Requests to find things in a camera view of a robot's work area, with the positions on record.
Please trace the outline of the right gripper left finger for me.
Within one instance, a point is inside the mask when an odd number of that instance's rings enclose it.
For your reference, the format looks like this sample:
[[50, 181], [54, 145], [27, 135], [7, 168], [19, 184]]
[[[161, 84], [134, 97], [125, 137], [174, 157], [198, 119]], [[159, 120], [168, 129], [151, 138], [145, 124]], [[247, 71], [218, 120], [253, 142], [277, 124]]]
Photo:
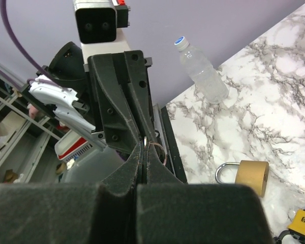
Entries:
[[101, 182], [0, 184], [0, 243], [135, 243], [144, 146]]

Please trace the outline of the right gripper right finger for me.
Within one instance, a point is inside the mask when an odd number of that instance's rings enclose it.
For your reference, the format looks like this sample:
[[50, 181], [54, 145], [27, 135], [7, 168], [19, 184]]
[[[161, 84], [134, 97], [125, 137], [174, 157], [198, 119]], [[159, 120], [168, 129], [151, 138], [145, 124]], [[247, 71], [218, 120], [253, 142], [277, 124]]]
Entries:
[[137, 243], [272, 243], [256, 193], [243, 185], [185, 184], [144, 148], [136, 190]]

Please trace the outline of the small silver keys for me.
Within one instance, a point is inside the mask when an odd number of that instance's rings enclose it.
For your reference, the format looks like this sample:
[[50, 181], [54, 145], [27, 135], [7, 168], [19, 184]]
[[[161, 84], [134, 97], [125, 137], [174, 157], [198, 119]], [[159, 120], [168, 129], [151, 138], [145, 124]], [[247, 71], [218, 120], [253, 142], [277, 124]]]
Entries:
[[163, 148], [163, 146], [158, 143], [158, 142], [154, 142], [149, 140], [146, 136], [143, 139], [144, 142], [144, 147], [148, 146], [149, 149], [152, 149], [156, 156], [158, 157], [159, 161], [166, 166], [167, 164], [167, 153], [166, 150]]

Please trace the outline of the brass padlock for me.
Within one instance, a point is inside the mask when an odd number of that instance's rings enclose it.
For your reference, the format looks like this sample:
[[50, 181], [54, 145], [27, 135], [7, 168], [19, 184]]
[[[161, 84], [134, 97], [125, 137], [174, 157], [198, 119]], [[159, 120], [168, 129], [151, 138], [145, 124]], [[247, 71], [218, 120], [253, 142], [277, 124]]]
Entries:
[[224, 184], [220, 179], [220, 173], [227, 166], [237, 166], [236, 184], [248, 186], [259, 197], [264, 197], [269, 175], [269, 162], [246, 160], [242, 160], [239, 163], [225, 162], [215, 171], [215, 180], [217, 183]]

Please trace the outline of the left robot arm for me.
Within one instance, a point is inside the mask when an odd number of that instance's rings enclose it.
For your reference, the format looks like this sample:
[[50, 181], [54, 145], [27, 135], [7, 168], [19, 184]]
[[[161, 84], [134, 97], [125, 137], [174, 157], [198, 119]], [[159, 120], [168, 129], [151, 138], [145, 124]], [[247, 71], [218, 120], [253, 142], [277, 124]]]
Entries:
[[141, 141], [156, 141], [150, 58], [140, 50], [91, 55], [86, 62], [81, 55], [67, 43], [22, 94], [95, 146], [130, 154]]

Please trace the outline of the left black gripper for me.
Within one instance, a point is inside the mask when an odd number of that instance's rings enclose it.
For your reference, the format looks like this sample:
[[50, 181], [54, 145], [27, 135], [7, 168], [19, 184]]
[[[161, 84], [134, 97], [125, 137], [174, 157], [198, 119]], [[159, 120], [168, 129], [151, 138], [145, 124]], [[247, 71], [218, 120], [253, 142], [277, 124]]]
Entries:
[[143, 52], [96, 54], [87, 64], [107, 145], [131, 154], [144, 137], [157, 142]]

